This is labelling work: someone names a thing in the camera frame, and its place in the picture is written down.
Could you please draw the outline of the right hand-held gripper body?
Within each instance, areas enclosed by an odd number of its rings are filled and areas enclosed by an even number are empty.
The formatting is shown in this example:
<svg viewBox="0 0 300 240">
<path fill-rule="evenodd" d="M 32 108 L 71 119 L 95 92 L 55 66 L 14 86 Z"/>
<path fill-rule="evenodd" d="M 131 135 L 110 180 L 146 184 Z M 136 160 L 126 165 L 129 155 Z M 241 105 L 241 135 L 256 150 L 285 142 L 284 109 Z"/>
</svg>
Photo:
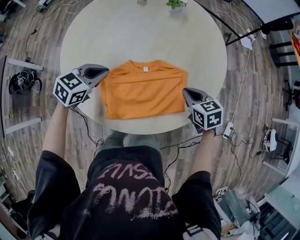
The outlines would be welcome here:
<svg viewBox="0 0 300 240">
<path fill-rule="evenodd" d="M 223 107 L 217 99 L 193 103 L 189 112 L 189 119 L 198 134 L 223 125 Z"/>
</svg>

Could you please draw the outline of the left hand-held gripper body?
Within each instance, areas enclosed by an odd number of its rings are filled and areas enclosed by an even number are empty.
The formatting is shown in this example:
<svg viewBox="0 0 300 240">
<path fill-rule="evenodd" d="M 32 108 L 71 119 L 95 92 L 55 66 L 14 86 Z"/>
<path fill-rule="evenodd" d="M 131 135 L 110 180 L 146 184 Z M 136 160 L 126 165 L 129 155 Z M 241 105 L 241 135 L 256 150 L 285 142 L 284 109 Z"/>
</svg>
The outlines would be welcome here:
<svg viewBox="0 0 300 240">
<path fill-rule="evenodd" d="M 77 107 L 89 99 L 93 81 L 89 79 L 89 67 L 74 68 L 59 75 L 55 80 L 53 95 L 65 107 Z"/>
</svg>

